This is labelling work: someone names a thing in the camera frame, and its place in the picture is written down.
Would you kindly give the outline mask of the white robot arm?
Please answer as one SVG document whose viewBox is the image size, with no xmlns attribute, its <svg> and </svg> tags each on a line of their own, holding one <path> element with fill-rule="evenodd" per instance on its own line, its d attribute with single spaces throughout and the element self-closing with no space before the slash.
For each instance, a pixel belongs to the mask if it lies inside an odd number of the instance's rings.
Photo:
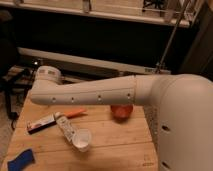
<svg viewBox="0 0 213 171">
<path fill-rule="evenodd" d="M 38 68 L 30 91 L 40 105 L 151 105 L 158 112 L 158 170 L 213 171 L 213 81 L 194 74 L 130 75 L 63 84 Z"/>
</svg>

